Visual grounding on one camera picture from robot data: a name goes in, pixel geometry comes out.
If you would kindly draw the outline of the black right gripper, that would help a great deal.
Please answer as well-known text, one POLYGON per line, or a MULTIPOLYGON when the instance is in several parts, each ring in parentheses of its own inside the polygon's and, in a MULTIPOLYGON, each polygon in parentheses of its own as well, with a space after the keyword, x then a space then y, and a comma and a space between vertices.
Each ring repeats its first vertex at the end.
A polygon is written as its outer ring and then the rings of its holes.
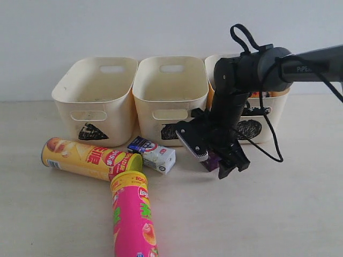
POLYGON ((233 169, 246 170, 250 161, 234 137, 232 128, 225 128, 210 119, 210 111, 195 108, 191 120, 176 123, 176 135, 180 142, 198 161, 205 161, 211 150, 220 156, 218 178, 226 178, 233 169))

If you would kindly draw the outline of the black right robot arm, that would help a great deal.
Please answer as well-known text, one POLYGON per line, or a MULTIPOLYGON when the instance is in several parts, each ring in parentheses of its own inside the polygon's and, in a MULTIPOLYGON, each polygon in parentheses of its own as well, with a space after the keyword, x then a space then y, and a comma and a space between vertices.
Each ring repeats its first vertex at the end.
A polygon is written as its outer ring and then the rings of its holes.
POLYGON ((333 85, 342 81, 342 46, 297 55, 282 47, 262 46, 254 53, 219 59, 213 76, 211 108, 193 109, 191 121, 176 123, 175 132, 198 161, 206 160, 209 150, 218 155, 218 177, 223 179, 234 169, 243 171, 250 164, 237 129, 249 96, 254 92, 282 92, 294 82, 321 81, 342 99, 333 85))

